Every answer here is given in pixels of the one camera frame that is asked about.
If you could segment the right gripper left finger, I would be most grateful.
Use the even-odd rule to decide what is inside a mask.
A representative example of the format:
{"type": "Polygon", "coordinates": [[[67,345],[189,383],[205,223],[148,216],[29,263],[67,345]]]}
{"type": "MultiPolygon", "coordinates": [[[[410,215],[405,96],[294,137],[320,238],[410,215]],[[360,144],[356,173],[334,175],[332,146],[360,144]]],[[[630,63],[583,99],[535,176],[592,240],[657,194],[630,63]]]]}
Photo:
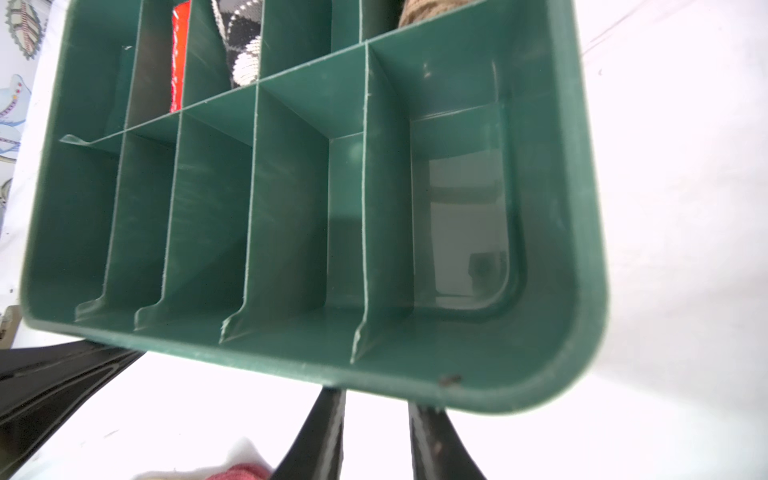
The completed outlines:
{"type": "Polygon", "coordinates": [[[346,391],[324,387],[271,480],[338,480],[343,462],[346,391]]]}

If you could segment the striped tan maroon purple sock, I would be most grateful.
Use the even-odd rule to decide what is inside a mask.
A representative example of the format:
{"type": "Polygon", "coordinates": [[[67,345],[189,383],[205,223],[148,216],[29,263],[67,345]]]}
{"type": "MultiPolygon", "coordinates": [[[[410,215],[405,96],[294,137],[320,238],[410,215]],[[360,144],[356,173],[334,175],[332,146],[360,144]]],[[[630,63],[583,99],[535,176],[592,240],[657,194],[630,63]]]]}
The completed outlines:
{"type": "Polygon", "coordinates": [[[269,480],[272,472],[260,463],[239,463],[206,480],[269,480]]]}

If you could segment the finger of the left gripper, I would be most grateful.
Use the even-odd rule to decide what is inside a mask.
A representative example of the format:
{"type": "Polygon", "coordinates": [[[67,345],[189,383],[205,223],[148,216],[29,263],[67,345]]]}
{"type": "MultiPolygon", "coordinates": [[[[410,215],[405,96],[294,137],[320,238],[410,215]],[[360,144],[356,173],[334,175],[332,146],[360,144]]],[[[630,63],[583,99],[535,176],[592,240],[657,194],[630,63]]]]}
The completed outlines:
{"type": "Polygon", "coordinates": [[[144,353],[91,341],[1,352],[1,475],[13,476],[144,353]]]}

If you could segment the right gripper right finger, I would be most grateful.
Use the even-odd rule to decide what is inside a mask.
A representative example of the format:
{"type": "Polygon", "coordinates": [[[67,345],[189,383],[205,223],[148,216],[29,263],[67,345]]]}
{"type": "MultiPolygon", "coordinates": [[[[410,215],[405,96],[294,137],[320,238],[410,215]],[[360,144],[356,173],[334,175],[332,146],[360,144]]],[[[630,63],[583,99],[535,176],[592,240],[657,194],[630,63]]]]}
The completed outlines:
{"type": "Polygon", "coordinates": [[[415,479],[485,479],[444,410],[410,402],[408,414],[415,479]]]}

